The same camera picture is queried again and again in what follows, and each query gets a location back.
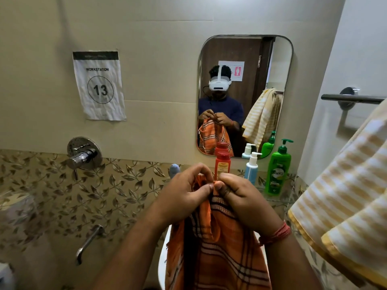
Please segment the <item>person's left hand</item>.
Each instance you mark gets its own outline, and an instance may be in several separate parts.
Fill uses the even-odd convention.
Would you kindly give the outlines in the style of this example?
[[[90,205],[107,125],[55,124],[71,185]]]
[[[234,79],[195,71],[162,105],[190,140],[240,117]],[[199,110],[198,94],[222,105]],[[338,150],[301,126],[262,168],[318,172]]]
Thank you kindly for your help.
[[[193,191],[192,185],[199,175],[204,176],[205,185],[214,183],[210,168],[203,163],[198,163],[178,173],[162,189],[148,210],[151,220],[156,221],[159,228],[165,229],[185,219],[199,206],[185,204],[185,193]]]

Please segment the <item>person's right hand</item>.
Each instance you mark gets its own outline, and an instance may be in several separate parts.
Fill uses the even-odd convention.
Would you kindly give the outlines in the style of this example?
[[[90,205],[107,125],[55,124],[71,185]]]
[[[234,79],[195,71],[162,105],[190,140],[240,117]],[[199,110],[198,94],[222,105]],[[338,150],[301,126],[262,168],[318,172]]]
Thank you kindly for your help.
[[[239,200],[225,201],[232,207],[240,222],[248,228],[264,236],[274,233],[282,226],[284,221],[249,180],[234,174],[221,173],[217,182],[224,182],[240,196]]]

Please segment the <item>orange checked cloth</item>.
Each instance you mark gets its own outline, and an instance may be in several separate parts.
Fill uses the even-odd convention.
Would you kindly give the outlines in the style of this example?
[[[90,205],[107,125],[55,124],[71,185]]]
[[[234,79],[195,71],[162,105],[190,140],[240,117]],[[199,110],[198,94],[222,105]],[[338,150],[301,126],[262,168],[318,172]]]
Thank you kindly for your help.
[[[255,233],[216,190],[168,230],[164,290],[272,290]]]

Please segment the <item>person's right forearm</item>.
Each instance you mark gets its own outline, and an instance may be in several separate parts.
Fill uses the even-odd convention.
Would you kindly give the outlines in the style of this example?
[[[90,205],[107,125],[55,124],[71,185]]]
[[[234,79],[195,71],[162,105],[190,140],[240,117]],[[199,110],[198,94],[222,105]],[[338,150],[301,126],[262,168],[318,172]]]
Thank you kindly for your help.
[[[272,290],[324,290],[293,234],[264,247]]]

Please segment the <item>person's left forearm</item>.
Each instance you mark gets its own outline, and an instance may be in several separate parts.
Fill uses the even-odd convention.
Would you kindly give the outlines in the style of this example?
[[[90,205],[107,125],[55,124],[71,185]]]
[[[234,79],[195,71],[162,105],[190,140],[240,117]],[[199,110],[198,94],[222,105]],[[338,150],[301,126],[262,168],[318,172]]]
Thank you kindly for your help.
[[[129,231],[90,290],[142,290],[157,243],[167,228],[156,202]]]

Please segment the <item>red plastic bottle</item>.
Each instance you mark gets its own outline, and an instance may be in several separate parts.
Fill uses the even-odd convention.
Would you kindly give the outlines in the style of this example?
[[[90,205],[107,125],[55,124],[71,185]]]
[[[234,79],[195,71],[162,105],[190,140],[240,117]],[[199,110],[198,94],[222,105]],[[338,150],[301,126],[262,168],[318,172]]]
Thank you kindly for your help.
[[[221,173],[229,173],[231,165],[230,153],[221,150],[216,154],[214,180],[217,181]]]

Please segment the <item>white blue pump bottle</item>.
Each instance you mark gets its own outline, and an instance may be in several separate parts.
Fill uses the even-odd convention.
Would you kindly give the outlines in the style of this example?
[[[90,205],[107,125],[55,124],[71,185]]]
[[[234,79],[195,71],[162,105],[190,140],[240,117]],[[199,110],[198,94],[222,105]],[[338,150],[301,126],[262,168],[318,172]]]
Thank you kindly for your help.
[[[259,166],[257,164],[257,161],[261,155],[262,155],[262,153],[252,152],[250,157],[249,157],[249,162],[247,162],[247,164],[246,164],[244,178],[249,180],[249,182],[252,185],[255,185],[255,182],[257,179],[258,170],[259,170]]]

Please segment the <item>green pump bottle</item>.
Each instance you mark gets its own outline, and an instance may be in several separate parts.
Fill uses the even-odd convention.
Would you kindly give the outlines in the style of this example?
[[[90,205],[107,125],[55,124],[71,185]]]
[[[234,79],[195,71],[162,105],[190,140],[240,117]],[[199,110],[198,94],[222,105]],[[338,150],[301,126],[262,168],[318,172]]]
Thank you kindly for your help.
[[[278,151],[272,153],[268,165],[264,192],[269,195],[280,195],[291,165],[292,156],[288,153],[286,143],[294,141],[290,139],[282,139],[282,141]]]

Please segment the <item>red thread wristband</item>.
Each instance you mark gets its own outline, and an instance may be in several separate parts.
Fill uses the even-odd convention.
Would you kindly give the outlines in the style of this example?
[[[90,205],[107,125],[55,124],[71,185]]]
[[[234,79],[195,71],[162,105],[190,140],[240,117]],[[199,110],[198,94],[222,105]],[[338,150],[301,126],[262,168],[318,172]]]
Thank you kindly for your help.
[[[260,247],[272,245],[287,238],[291,233],[291,227],[286,222],[283,222],[282,226],[274,233],[260,236],[258,239],[258,244]]]

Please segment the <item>chrome tap spout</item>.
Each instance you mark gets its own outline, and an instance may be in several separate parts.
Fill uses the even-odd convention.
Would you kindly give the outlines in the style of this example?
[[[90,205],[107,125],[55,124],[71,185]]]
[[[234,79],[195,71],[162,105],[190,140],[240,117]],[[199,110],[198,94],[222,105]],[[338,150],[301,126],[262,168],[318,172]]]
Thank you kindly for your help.
[[[80,248],[76,252],[75,262],[76,262],[77,266],[82,264],[82,255],[83,255],[84,251],[87,249],[87,247],[92,243],[92,241],[96,237],[100,237],[103,234],[104,234],[104,227],[102,225],[98,224],[98,225],[93,226],[88,237],[86,237],[85,242],[83,242],[83,244],[80,246]]]

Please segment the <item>chrome shower valve knob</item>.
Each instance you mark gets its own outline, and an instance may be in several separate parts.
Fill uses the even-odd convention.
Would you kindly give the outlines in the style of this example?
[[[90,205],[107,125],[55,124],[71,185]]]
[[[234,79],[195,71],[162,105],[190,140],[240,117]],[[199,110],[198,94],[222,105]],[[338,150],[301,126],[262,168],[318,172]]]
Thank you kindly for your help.
[[[69,141],[67,155],[66,165],[73,171],[75,180],[79,179],[77,169],[93,170],[103,162],[98,146],[94,141],[84,136],[77,136]]]

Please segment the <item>yellow striped towel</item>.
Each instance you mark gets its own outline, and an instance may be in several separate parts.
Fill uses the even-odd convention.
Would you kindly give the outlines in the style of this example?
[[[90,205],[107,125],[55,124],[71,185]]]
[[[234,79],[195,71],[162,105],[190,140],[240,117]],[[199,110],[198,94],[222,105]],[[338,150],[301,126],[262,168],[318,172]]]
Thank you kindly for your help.
[[[387,290],[387,99],[288,216],[303,239],[352,283]]]

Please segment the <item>chrome towel bar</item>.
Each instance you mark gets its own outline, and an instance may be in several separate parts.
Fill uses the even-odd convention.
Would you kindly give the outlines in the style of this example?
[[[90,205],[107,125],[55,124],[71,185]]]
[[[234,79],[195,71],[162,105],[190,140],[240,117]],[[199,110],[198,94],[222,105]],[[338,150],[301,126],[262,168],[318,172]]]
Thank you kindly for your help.
[[[359,89],[355,87],[345,87],[340,94],[322,94],[321,100],[337,102],[343,111],[351,110],[356,104],[379,105],[387,97],[360,95]]]

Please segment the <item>glass wall shelf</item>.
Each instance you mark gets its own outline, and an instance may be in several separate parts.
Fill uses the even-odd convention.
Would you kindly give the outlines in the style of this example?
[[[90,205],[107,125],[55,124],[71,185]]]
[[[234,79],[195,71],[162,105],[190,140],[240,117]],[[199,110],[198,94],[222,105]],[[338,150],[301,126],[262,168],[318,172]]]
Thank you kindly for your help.
[[[298,195],[294,191],[293,186],[291,186],[291,185],[284,185],[284,187],[279,195],[270,195],[268,193],[265,193],[264,186],[256,186],[256,188],[263,195],[264,199],[266,201],[268,201],[269,203],[291,206],[298,199]]]

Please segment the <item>rounded wall mirror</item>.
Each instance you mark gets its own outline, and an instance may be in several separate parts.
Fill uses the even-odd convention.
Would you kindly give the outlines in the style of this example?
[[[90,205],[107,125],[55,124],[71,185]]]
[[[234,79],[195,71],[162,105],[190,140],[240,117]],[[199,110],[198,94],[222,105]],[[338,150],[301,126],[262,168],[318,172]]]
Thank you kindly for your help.
[[[293,58],[278,35],[217,35],[199,57],[197,148],[237,158],[273,149]]]

